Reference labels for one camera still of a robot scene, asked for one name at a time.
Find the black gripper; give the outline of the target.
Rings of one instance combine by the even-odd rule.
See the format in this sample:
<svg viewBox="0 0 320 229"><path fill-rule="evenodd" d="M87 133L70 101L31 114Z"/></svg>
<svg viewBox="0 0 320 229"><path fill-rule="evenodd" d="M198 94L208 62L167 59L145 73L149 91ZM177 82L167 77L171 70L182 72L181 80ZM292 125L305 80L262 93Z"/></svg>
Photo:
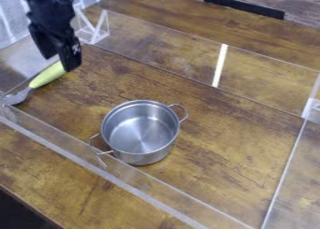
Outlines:
<svg viewBox="0 0 320 229"><path fill-rule="evenodd" d="M71 20L75 17L68 2L29 2L28 31L43 57L50 59L59 52L64 71L82 65L82 45L74 34Z"/></svg>

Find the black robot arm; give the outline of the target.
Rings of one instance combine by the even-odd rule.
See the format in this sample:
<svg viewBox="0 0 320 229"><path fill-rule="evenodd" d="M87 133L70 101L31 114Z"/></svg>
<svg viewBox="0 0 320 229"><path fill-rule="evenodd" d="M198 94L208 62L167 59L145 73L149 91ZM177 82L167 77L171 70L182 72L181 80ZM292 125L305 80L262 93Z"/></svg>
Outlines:
<svg viewBox="0 0 320 229"><path fill-rule="evenodd" d="M25 0L28 31L46 59L58 55L68 72L82 64L80 40L71 20L75 17L72 0Z"/></svg>

